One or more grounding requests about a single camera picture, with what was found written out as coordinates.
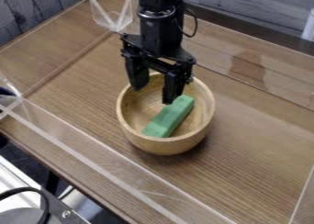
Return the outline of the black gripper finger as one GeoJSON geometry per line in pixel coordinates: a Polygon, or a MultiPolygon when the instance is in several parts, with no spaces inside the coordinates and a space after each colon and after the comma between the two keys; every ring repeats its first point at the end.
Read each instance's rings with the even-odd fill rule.
{"type": "Polygon", "coordinates": [[[134,91],[141,90],[149,81],[148,68],[144,66],[142,59],[133,56],[125,57],[125,69],[129,84],[134,91]]]}
{"type": "Polygon", "coordinates": [[[169,71],[164,75],[161,103],[169,105],[175,98],[183,93],[185,86],[184,75],[179,71],[169,71]]]}

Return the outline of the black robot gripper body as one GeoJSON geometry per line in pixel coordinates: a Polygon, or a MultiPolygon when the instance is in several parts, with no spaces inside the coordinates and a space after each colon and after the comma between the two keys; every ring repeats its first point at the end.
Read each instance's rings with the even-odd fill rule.
{"type": "Polygon", "coordinates": [[[183,37],[195,36],[195,32],[187,34],[183,31],[184,12],[183,6],[169,6],[159,11],[140,6],[140,34],[121,35],[121,56],[141,58],[148,70],[152,69],[163,75],[169,71],[179,71],[187,84],[192,79],[192,65],[196,60],[181,48],[183,37]]]}

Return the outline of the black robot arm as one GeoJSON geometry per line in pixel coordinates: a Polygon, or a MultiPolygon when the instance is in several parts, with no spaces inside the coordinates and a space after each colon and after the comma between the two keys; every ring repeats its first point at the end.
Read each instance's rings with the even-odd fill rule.
{"type": "Polygon", "coordinates": [[[124,33],[121,56],[129,85],[141,90],[149,82],[149,71],[164,76],[161,103],[171,104],[192,82],[192,66],[196,59],[181,48],[183,36],[193,37],[183,31],[183,0],[138,0],[137,17],[140,34],[124,33]]]}

